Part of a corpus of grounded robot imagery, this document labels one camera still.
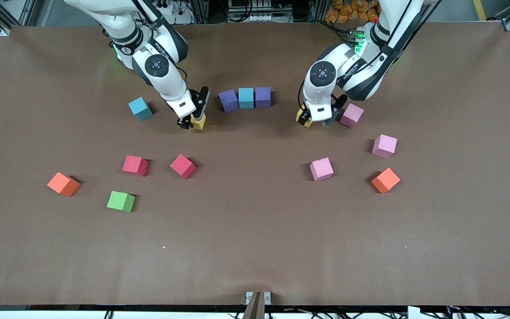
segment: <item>floor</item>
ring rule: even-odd
[[[494,16],[498,11],[510,5],[510,0],[481,0],[487,16]],[[95,26],[97,23],[83,12],[68,6],[63,0],[43,1],[37,25],[53,27]],[[476,21],[473,0],[443,0],[430,18],[433,22]]]

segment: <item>brown tabletop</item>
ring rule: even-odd
[[[427,23],[356,129],[294,121],[300,81],[336,35],[316,24],[178,27],[204,131],[176,116],[100,28],[0,39],[0,304],[188,303],[273,293],[278,304],[510,304],[510,33]],[[270,86],[270,109],[217,93]],[[156,113],[139,122],[137,97]],[[371,154],[380,134],[394,157]],[[169,168],[184,154],[198,169]],[[126,155],[148,176],[121,171]],[[311,180],[329,157],[334,176]],[[391,167],[387,194],[370,184]],[[67,198],[57,172],[82,185]],[[134,212],[105,208],[112,190]]]

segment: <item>cube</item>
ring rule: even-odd
[[[252,109],[254,107],[253,87],[239,89],[239,109]]]
[[[395,153],[395,148],[397,148],[397,139],[381,134],[375,140],[371,153],[380,157],[389,158]]]
[[[271,88],[255,88],[255,107],[271,107]]]
[[[312,164],[310,164],[310,171],[312,172],[312,176],[316,182],[326,179],[334,174],[332,164],[328,157],[313,161]]]
[[[221,105],[223,106],[223,111],[225,113],[231,112],[235,109],[239,109],[239,102],[237,101],[237,96],[235,95],[235,91],[229,89],[227,91],[221,92],[219,94]]]
[[[397,176],[397,174],[388,168],[372,180],[371,183],[381,194],[384,194],[400,181],[401,179]]]
[[[130,102],[129,108],[139,121],[144,121],[152,115],[152,111],[148,107],[147,103],[145,103],[143,97],[139,97],[135,101]]]
[[[204,129],[204,123],[206,123],[206,114],[202,114],[202,118],[199,120],[192,117],[192,119],[190,119],[190,123],[192,123],[193,129],[199,129],[202,131]]]
[[[73,180],[69,176],[64,175],[61,172],[57,172],[56,175],[46,185],[52,188],[55,192],[64,196],[72,196],[80,186],[77,181]]]
[[[350,105],[348,105],[348,107],[346,108],[346,111],[344,111],[344,114],[340,119],[340,123],[346,125],[349,128],[354,128],[362,114],[363,114],[362,108],[350,103]]]
[[[130,213],[133,210],[133,204],[135,203],[135,196],[112,191],[109,196],[107,208],[112,208],[114,210],[123,210],[123,212]]]
[[[182,154],[178,155],[174,162],[170,164],[170,168],[174,169],[184,179],[188,179],[192,172],[196,170],[196,166]]]
[[[133,176],[145,176],[147,174],[148,162],[139,156],[127,155],[123,163],[123,171]]]

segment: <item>orange cube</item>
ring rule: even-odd
[[[74,194],[74,192],[76,192],[77,188],[80,186],[77,181],[71,179],[61,172],[57,172],[56,175],[46,185],[55,190],[55,192],[64,196],[72,196],[72,194]]]
[[[372,180],[371,183],[381,194],[384,194],[400,181],[401,179],[397,176],[397,174],[388,168]]]

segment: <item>light blue cube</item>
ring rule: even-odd
[[[152,115],[152,111],[147,103],[145,103],[143,97],[139,97],[135,101],[130,102],[129,108],[139,121],[144,121]]]
[[[239,89],[239,109],[253,109],[253,87]]]

